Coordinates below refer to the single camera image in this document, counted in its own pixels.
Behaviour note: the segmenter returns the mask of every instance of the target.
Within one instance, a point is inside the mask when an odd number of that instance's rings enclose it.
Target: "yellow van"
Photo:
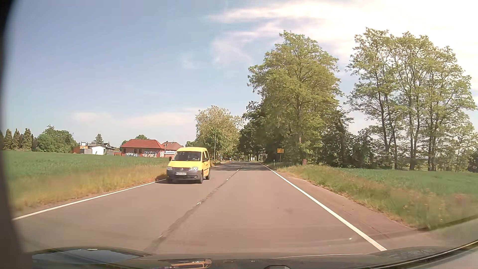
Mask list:
[[[194,180],[203,183],[211,178],[211,162],[205,147],[187,146],[178,149],[169,161],[166,173],[168,183],[176,180]]]

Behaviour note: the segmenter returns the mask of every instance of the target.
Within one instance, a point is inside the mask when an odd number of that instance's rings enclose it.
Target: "brick building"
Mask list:
[[[156,139],[130,139],[121,147],[122,156],[164,157],[165,148]]]

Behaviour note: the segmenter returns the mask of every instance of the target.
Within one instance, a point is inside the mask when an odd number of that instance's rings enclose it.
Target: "cloud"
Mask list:
[[[353,53],[354,35],[363,33],[366,27],[389,29],[395,35],[406,31],[415,36],[427,35],[435,45],[449,45],[454,50],[459,64],[472,76],[472,90],[478,96],[478,35],[469,31],[469,26],[476,25],[474,13],[465,0],[439,0],[433,4],[425,0],[305,0],[230,9],[209,19],[240,28],[218,36],[212,43],[215,61],[223,65],[260,63],[262,56],[253,58],[253,55],[263,55],[270,50],[283,30],[317,40],[339,58],[342,70]],[[347,88],[343,88],[344,92],[348,93],[351,84],[344,86]],[[350,126],[353,132],[371,124],[359,112],[351,116],[355,117],[355,123]]]
[[[218,36],[212,42],[215,65],[230,65],[234,63],[253,64],[252,57],[244,51],[244,47],[260,39],[277,38],[282,29],[274,23],[266,23],[251,31],[227,32]]]
[[[169,140],[186,143],[194,140],[195,115],[200,108],[185,108],[140,116],[121,117],[109,112],[74,112],[71,120],[75,139],[92,140],[91,134],[101,133],[105,141],[119,146],[121,141],[144,134],[160,142]]]

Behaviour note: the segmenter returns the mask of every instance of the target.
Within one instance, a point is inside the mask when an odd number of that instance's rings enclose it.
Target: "asphalt road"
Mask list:
[[[109,246],[159,254],[361,254],[456,242],[420,233],[260,163],[212,168],[203,184],[160,181],[14,222],[26,251]]]

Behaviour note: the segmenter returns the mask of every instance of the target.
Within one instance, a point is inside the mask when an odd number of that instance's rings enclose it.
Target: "van wheel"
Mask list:
[[[203,173],[204,173],[204,172],[201,172],[201,175],[199,176],[199,179],[197,180],[197,182],[198,182],[199,184],[202,184],[202,183],[203,183]]]

